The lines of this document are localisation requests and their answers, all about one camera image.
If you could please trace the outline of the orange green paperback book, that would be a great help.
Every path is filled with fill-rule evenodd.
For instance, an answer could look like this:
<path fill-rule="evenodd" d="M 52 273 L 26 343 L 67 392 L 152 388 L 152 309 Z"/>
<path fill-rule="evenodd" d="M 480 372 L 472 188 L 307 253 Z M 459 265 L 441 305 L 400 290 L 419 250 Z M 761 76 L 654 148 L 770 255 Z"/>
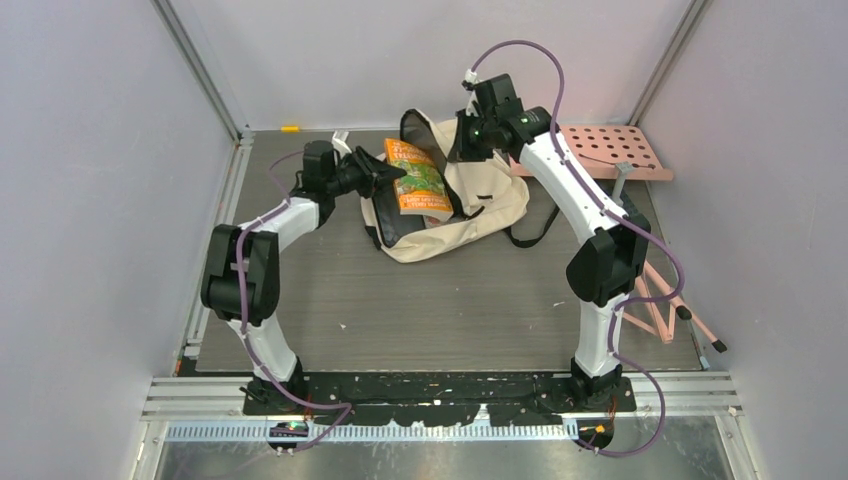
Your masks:
<path fill-rule="evenodd" d="M 399 139 L 385 139 L 385 160 L 406 174 L 394 181 L 401 215 L 420 215 L 446 222 L 454 215 L 445 182 L 424 150 Z"/>

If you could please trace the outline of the cream canvas backpack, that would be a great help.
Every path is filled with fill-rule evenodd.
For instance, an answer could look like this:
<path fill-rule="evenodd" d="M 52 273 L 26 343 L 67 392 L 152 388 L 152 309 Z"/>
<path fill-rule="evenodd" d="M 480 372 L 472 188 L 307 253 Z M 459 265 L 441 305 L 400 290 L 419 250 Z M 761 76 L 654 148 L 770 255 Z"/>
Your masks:
<path fill-rule="evenodd" d="M 526 215 L 530 200 L 526 181 L 513 174 L 498 153 L 482 162 L 447 162 L 456 124 L 455 119 L 437 123 L 420 110 L 410 109 L 401 117 L 399 128 L 401 141 L 435 161 L 435 172 L 450 202 L 448 219 L 403 214 L 391 187 L 360 201 L 364 228 L 375 248 L 399 263 L 429 260 L 496 233 L 504 233 L 515 247 L 531 248 L 544 238 L 560 213 L 555 206 L 536 237 L 514 236 L 513 226 Z"/>

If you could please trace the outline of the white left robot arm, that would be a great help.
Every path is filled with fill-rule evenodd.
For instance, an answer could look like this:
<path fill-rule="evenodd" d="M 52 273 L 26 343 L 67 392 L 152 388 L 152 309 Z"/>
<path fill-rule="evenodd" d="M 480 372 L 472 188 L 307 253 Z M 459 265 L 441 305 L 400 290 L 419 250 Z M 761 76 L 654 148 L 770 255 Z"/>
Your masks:
<path fill-rule="evenodd" d="M 406 174 L 340 141 L 309 142 L 295 155 L 302 161 L 296 183 L 282 191 L 276 207 L 241 224 L 214 227 L 200 285 L 202 305 L 226 322 L 252 363 L 248 393 L 284 414 L 312 404 L 302 364 L 276 317 L 281 252 L 322 227 L 337 198 L 356 193 L 369 199 Z"/>

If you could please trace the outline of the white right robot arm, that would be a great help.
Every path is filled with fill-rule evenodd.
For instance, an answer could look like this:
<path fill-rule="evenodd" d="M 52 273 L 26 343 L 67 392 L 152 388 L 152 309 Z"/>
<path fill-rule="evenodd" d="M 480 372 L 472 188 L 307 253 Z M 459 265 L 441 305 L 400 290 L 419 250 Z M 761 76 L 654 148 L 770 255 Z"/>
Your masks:
<path fill-rule="evenodd" d="M 509 75 L 479 81 L 467 72 L 468 105 L 457 112 L 450 162 L 482 162 L 497 151 L 515 158 L 546 190 L 580 243 L 565 269 L 580 301 L 578 347 L 567 390 L 584 410 L 605 403 L 622 378 L 613 352 L 618 328 L 612 317 L 630 297 L 645 262 L 650 229 L 605 194 L 567 145 L 543 107 L 527 109 Z"/>

